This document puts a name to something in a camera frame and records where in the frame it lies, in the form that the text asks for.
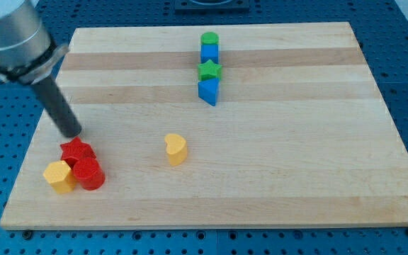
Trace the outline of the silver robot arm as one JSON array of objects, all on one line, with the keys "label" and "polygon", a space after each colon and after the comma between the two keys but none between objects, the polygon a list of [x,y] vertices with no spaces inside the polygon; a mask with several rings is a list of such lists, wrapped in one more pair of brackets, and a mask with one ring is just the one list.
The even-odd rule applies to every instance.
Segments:
[{"label": "silver robot arm", "polygon": [[0,0],[0,77],[33,84],[69,52],[57,45],[31,0]]}]

